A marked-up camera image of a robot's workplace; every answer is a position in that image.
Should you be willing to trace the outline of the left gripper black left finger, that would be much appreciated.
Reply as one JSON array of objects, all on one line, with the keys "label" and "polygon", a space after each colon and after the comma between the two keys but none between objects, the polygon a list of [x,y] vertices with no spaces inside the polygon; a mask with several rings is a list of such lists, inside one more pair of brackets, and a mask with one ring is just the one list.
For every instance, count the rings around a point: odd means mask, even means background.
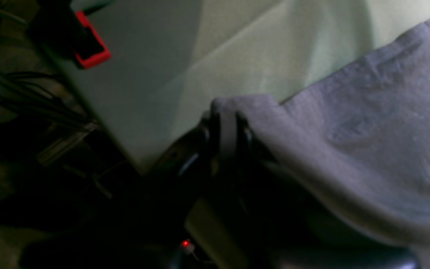
[{"label": "left gripper black left finger", "polygon": [[211,161],[219,148],[219,114],[208,112],[176,140],[148,174],[148,195],[140,213],[143,269],[182,269],[186,219],[211,181]]}]

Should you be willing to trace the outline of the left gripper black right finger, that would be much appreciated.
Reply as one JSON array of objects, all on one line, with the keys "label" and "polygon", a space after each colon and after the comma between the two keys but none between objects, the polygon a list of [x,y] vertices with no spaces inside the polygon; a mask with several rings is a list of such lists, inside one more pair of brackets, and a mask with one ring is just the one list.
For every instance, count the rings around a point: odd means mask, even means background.
[{"label": "left gripper black right finger", "polygon": [[295,182],[236,112],[237,190],[254,229],[253,269],[418,269],[406,248],[377,243],[344,224]]}]

